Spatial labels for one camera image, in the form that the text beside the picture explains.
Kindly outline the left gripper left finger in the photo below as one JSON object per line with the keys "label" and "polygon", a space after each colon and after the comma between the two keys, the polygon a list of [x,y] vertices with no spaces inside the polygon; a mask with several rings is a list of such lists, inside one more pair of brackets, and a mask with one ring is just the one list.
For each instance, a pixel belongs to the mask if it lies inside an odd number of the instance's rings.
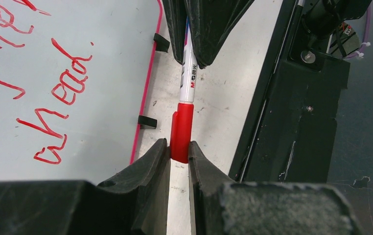
{"label": "left gripper left finger", "polygon": [[170,151],[159,139],[98,185],[0,182],[0,235],[164,235],[169,180]]}

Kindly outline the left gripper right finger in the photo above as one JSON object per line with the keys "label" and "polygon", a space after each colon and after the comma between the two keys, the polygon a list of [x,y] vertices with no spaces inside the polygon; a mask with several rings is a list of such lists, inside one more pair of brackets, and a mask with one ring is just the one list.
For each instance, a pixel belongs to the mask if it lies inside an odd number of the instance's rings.
{"label": "left gripper right finger", "polygon": [[191,233],[194,235],[361,235],[346,198],[324,184],[238,183],[188,148]]}

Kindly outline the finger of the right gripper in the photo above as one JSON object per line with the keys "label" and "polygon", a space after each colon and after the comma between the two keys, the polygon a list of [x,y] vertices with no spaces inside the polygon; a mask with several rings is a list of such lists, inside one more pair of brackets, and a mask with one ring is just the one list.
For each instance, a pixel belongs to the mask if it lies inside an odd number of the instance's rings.
{"label": "finger of the right gripper", "polygon": [[162,0],[174,59],[182,64],[187,24],[184,0]]}
{"label": "finger of the right gripper", "polygon": [[210,66],[253,0],[186,0],[193,51],[199,68]]}

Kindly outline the red marker cap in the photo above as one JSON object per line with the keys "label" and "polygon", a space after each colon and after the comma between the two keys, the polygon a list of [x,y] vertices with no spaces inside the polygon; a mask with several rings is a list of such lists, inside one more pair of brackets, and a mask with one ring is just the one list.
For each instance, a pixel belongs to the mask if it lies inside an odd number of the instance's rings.
{"label": "red marker cap", "polygon": [[173,113],[170,135],[170,156],[173,160],[187,164],[191,141],[193,104],[179,103]]}

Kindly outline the pink framed whiteboard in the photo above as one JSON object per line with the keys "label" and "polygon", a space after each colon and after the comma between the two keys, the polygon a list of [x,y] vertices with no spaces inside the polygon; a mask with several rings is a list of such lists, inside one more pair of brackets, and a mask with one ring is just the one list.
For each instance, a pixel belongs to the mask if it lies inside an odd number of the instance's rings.
{"label": "pink framed whiteboard", "polygon": [[0,0],[0,181],[94,184],[134,158],[158,0]]}

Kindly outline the white whiteboard marker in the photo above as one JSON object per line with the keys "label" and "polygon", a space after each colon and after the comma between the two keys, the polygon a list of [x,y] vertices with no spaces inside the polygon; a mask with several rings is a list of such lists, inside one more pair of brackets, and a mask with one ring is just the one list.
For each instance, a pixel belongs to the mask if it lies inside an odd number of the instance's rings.
{"label": "white whiteboard marker", "polygon": [[180,103],[192,104],[194,102],[198,69],[197,60],[193,51],[189,19],[187,19],[180,84]]}

